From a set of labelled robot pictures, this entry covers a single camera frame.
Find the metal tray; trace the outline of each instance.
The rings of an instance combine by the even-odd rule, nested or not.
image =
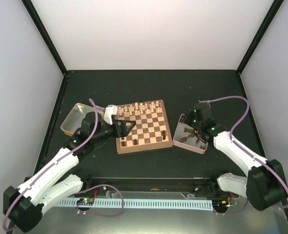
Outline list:
[[[92,111],[94,111],[94,107],[77,103],[60,126],[61,130],[66,135],[72,136],[74,132],[81,127],[81,122],[85,118],[85,115]],[[97,110],[97,112],[101,115],[101,118],[104,117],[102,110]]]
[[[187,124],[183,123],[182,120],[184,118],[184,114],[181,114],[175,133],[174,133],[174,137],[173,137],[173,145],[176,145],[178,147],[184,148],[186,150],[190,150],[190,151],[194,151],[196,153],[199,154],[204,154],[204,152],[207,150],[208,148],[208,144],[203,143],[202,141],[199,141],[198,144],[196,144],[196,139],[197,137],[193,137],[193,138],[188,138],[187,141],[185,142],[180,142],[180,139],[182,137],[187,137],[187,135],[189,133],[185,133],[184,132],[184,128],[191,128],[190,126],[188,126]]]

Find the chessboard border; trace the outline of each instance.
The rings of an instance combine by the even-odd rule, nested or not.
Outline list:
[[[126,154],[126,153],[134,153],[134,152],[140,152],[140,151],[144,151],[144,150],[155,150],[155,149],[162,149],[162,148],[168,148],[168,147],[172,147],[173,146],[173,139],[172,139],[172,135],[171,135],[171,130],[170,130],[170,126],[169,126],[169,121],[168,121],[168,117],[167,117],[167,112],[165,110],[165,105],[163,100],[152,100],[152,101],[143,101],[143,102],[138,102],[138,103],[147,103],[147,102],[156,102],[159,101],[159,103],[163,106],[164,108],[164,112],[163,112],[163,117],[164,117],[164,122],[165,122],[165,126],[167,131],[167,136],[168,136],[168,141],[163,141],[163,142],[158,142],[158,143],[154,143],[154,144],[147,144],[147,145],[136,145],[133,147],[121,147],[120,146],[120,139],[116,138],[115,142],[116,142],[116,151],[118,154]],[[123,106],[129,106],[129,105],[133,105],[134,103],[130,103],[130,104],[122,104],[122,105],[118,105],[118,107],[123,107]]]

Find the wooden chessboard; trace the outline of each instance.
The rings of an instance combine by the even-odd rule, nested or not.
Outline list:
[[[118,154],[173,146],[163,100],[120,105],[115,118],[136,121],[127,137],[116,139]]]

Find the black enclosure frame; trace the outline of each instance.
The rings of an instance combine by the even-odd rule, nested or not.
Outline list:
[[[59,113],[59,110],[60,110],[61,102],[63,100],[64,94],[65,94],[65,90],[66,90],[66,87],[67,87],[67,84],[68,84],[68,79],[69,79],[70,76],[68,75],[69,71],[65,67],[61,57],[58,54],[57,49],[54,46],[54,43],[52,42],[52,40],[51,40],[48,32],[46,31],[45,26],[42,23],[42,21],[41,21],[39,15],[38,15],[34,5],[32,4],[32,0],[21,0],[21,1],[24,4],[25,8],[27,9],[31,19],[33,20],[34,24],[36,25],[38,31],[40,32],[43,40],[46,43],[49,51],[51,52],[55,62],[57,63],[60,71],[63,74],[63,80],[62,80],[62,83],[61,83],[61,87],[60,87],[60,90],[59,90],[59,93],[58,93],[58,97],[57,97],[55,105],[54,105],[54,109],[53,109],[53,113],[52,113],[52,116],[51,116],[51,119],[50,119],[50,122],[49,122],[48,129],[47,129],[46,134],[45,134],[44,142],[43,142],[43,145],[42,145],[39,157],[38,157],[38,162],[37,162],[37,165],[36,165],[36,169],[34,171],[34,173],[36,173],[37,171],[39,171],[41,169],[40,165],[45,163],[45,155],[46,155],[46,153],[48,151],[48,147],[49,147],[49,144],[50,144],[50,139],[51,139],[51,136],[53,134],[53,129],[54,129],[54,126],[56,124],[56,119],[57,119],[57,116],[58,116],[58,113]],[[244,97],[247,97],[247,95],[246,95],[245,89],[243,87],[242,80],[241,80],[240,76],[241,76],[243,70],[245,69],[247,63],[249,62],[251,56],[253,55],[256,47],[258,46],[260,40],[262,39],[263,35],[265,34],[266,30],[268,29],[270,23],[272,22],[273,18],[275,17],[276,13],[278,12],[278,10],[279,10],[279,8],[280,8],[280,6],[282,5],[283,2],[284,2],[284,0],[274,0],[273,1],[270,9],[268,10],[265,18],[263,19],[263,22],[261,23],[257,33],[255,34],[255,36],[254,36],[254,38],[253,38],[248,50],[246,51],[242,61],[240,62],[240,65],[238,66],[238,68],[236,70],[238,79],[240,81],[240,84],[241,84],[241,87],[242,87],[242,90],[243,90],[243,93],[244,93]],[[257,138],[258,138],[259,144],[260,144],[260,146],[262,148],[262,153],[263,153],[263,155],[265,155],[263,147],[262,147],[262,144],[261,144],[261,141],[260,141],[260,138],[259,138],[259,135],[257,133],[256,125],[255,125],[254,118],[252,116],[251,111],[250,111],[250,116],[251,116],[251,119],[253,121],[253,126],[254,126],[255,132],[257,134]],[[285,209],[285,214],[286,214],[287,220],[288,220],[288,209]]]

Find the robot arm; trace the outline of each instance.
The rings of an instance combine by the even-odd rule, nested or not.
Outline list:
[[[17,189],[8,187],[3,194],[3,213],[6,214],[14,200],[21,196],[8,217],[23,232],[33,229],[42,216],[56,203],[66,197],[89,187],[89,176],[77,171],[62,182],[55,184],[71,168],[93,151],[94,145],[110,137],[126,137],[135,126],[135,121],[115,120],[117,106],[106,108],[104,120],[99,116],[98,127],[90,141],[80,149],[64,157],[82,144],[95,125],[95,113],[88,113],[70,140],[59,150],[56,156],[39,172]]]
[[[184,123],[194,128],[195,135],[201,141],[222,151],[245,173],[246,177],[231,173],[221,175],[217,179],[221,190],[247,197],[251,205],[259,211],[288,197],[280,182],[260,162],[271,167],[285,181],[281,164],[277,160],[268,161],[235,137],[230,138],[230,132],[213,120],[208,103],[194,105]]]

